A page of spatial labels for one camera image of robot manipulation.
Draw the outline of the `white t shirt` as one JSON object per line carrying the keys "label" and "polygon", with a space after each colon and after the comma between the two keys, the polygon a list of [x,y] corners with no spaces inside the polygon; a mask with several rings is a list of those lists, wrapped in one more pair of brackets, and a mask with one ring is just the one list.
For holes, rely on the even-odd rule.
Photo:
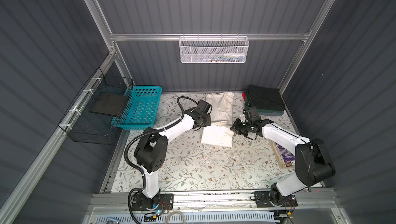
{"label": "white t shirt", "polygon": [[234,133],[233,124],[234,93],[206,94],[205,101],[212,106],[211,125],[203,130],[201,143],[231,148]]}

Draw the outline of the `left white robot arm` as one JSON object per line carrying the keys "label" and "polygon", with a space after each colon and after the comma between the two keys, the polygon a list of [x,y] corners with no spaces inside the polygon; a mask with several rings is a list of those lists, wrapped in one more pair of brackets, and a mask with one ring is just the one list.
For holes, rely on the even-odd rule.
{"label": "left white robot arm", "polygon": [[174,121],[161,128],[148,127],[137,138],[134,157],[143,176],[142,194],[150,200],[160,192],[158,171],[165,162],[168,145],[188,131],[211,125],[212,105],[204,100],[194,103],[190,109],[181,108],[180,117]]}

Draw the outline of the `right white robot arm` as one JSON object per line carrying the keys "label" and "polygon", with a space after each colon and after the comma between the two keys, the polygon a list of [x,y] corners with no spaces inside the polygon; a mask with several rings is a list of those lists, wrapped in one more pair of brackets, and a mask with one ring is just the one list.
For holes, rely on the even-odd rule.
{"label": "right white robot arm", "polygon": [[289,132],[272,120],[262,119],[254,107],[244,109],[243,116],[243,120],[236,119],[231,131],[248,139],[252,139],[250,134],[255,134],[271,140],[295,157],[295,172],[271,186],[269,199],[273,205],[280,206],[295,193],[335,175],[335,166],[321,139],[309,139]]}

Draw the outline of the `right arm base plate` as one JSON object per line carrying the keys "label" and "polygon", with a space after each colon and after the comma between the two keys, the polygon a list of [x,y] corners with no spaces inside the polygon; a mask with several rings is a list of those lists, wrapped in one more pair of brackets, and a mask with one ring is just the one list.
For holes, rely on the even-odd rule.
{"label": "right arm base plate", "polygon": [[257,207],[297,207],[298,202],[294,195],[282,196],[277,191],[255,191],[250,197]]}

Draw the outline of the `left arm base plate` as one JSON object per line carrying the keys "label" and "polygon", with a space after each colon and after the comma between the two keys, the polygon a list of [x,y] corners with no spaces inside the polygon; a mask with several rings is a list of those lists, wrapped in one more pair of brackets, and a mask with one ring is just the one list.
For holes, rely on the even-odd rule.
{"label": "left arm base plate", "polygon": [[148,198],[143,193],[134,193],[130,199],[133,211],[173,210],[174,195],[159,193],[154,198]]}

